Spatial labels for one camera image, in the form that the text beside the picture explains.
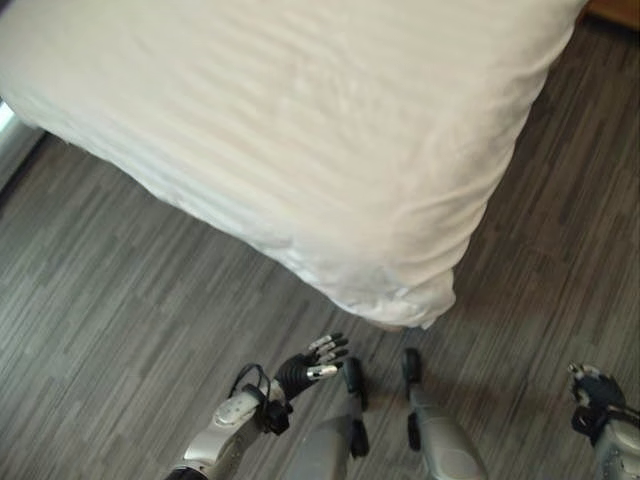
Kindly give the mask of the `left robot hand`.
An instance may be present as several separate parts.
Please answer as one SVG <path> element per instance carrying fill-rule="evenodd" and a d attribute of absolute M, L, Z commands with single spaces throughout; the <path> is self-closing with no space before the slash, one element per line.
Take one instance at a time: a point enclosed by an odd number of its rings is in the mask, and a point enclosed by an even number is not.
<path fill-rule="evenodd" d="M 287 359 L 274 376 L 285 400 L 292 401 L 319 381 L 335 377 L 348 354 L 348 344 L 343 333 L 331 333 Z"/>

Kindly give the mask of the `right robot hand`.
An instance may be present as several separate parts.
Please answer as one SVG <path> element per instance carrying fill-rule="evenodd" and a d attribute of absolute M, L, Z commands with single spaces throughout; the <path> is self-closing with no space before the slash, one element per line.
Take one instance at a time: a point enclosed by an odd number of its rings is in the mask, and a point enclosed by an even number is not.
<path fill-rule="evenodd" d="M 568 372 L 571 377 L 570 392 L 577 404 L 594 409 L 621 408 L 626 405 L 625 396 L 616 380 L 598 368 L 571 363 Z"/>

